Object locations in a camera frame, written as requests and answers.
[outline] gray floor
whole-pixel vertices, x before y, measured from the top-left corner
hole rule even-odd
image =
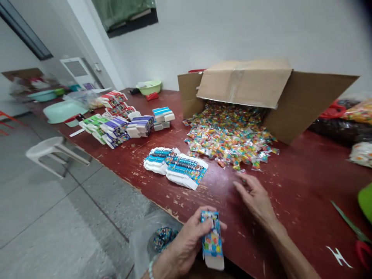
[[[34,115],[19,120],[28,127],[0,127],[10,134],[0,134],[0,278],[134,278],[128,238],[157,206],[94,159],[54,164],[66,173],[55,177],[24,154],[58,132]]]

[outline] human hand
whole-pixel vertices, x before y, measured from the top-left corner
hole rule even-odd
[[[237,181],[233,182],[234,186],[257,221],[265,228],[277,222],[267,191],[258,179],[247,174],[238,174],[238,176],[246,181],[249,189],[247,191]]]
[[[201,212],[203,210],[217,211],[210,206],[199,207],[195,214],[186,222],[177,237],[166,249],[169,258],[177,267],[177,275],[185,275],[192,267],[195,257],[201,249],[201,237],[208,234],[212,228],[212,220],[201,223]],[[227,225],[220,221],[222,230],[227,229]]]

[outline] red table surface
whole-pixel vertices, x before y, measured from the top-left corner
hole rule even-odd
[[[159,99],[148,102],[142,95],[131,96],[129,90],[123,92],[128,97],[127,104],[142,115],[152,115],[152,109],[168,106],[176,119],[169,129],[152,132],[148,138],[131,139],[114,150],[101,145],[86,132],[70,138],[79,126],[69,128],[61,123],[53,127],[181,222],[186,222],[201,205],[217,207],[220,219],[228,225],[228,230],[222,233],[226,240],[224,256],[255,278],[284,278],[284,269],[269,239],[234,189],[235,170],[231,167],[224,170],[216,161],[205,157],[208,171],[193,191],[144,169],[143,160],[154,147],[188,151],[184,139],[190,127],[181,122],[180,93],[163,90]],[[46,119],[42,109],[60,101],[59,98],[26,105]],[[103,112],[104,109],[96,110],[96,113]],[[261,164],[262,172],[252,171],[249,166],[246,170],[268,191],[275,213],[294,243],[322,278],[367,277],[356,257],[357,238],[330,200],[372,238],[372,226],[357,202],[359,190],[372,181],[372,170],[347,161],[349,148],[310,131],[305,131],[290,146],[278,142],[274,147],[280,149],[280,154],[271,155],[267,164]],[[337,248],[353,268],[345,263],[341,266],[327,246],[333,251]]]

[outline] bracelet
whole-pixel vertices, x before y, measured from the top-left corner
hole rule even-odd
[[[155,257],[152,259],[152,261],[150,261],[150,264],[148,265],[148,277],[149,277],[149,279],[154,279],[154,275],[152,274],[152,265],[153,265],[154,261],[156,261],[157,258],[158,258],[158,257],[155,256]]]

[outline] paint chip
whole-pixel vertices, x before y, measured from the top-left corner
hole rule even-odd
[[[241,232],[238,231],[238,234],[245,238],[245,235],[243,235]]]

